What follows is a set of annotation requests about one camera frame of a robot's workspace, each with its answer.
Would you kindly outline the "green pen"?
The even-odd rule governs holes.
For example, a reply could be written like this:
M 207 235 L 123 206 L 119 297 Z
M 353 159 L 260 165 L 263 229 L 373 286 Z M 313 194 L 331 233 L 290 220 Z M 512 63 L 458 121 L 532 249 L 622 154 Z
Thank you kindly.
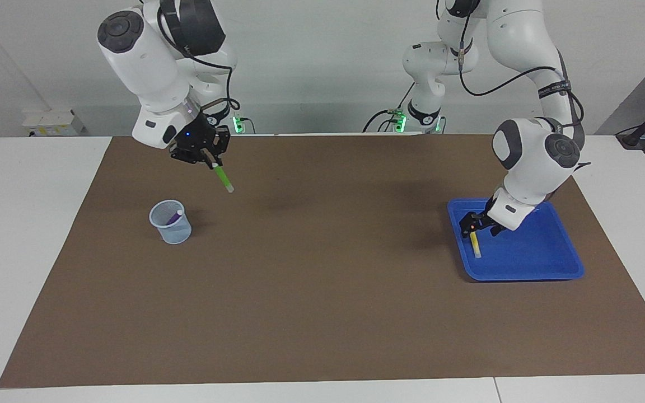
M 223 167 L 218 163 L 213 163 L 212 164 L 212 169 L 217 174 L 217 177 L 222 182 L 223 186 L 226 188 L 226 191 L 228 193 L 233 193 L 235 191 L 235 187 L 231 183 L 231 180 L 230 180 L 230 178 L 228 178 L 228 176 L 227 176 L 225 170 L 223 169 Z

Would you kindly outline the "blue plastic tray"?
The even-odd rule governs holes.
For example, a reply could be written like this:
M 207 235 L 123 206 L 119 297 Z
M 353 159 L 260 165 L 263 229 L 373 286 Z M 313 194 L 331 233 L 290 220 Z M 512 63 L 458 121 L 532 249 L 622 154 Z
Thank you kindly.
M 482 258 L 476 259 L 459 221 L 468 212 L 480 212 L 484 198 L 457 198 L 446 205 L 461 262 L 469 277 L 480 282 L 573 280 L 585 269 L 552 203 L 535 208 L 515 231 L 479 239 Z

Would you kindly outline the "translucent light blue pen cup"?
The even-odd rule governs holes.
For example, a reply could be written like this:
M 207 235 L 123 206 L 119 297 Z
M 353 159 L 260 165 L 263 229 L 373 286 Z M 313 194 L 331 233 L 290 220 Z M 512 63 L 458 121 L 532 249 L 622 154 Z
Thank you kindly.
M 169 218 L 179 209 L 183 210 L 183 217 L 176 224 L 166 226 Z M 192 226 L 186 216 L 186 209 L 177 200 L 158 202 L 151 208 L 148 219 L 151 225 L 158 230 L 161 239 L 169 245 L 178 245 L 185 242 L 192 233 Z

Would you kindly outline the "brown table mat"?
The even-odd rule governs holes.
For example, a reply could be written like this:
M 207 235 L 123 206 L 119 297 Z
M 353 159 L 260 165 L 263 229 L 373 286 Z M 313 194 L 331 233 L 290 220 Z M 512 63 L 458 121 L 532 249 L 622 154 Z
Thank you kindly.
M 575 181 L 552 204 L 583 278 L 464 274 L 446 204 L 504 177 L 485 136 L 238 137 L 223 168 L 233 193 L 111 140 L 0 388 L 645 373 L 645 301 Z

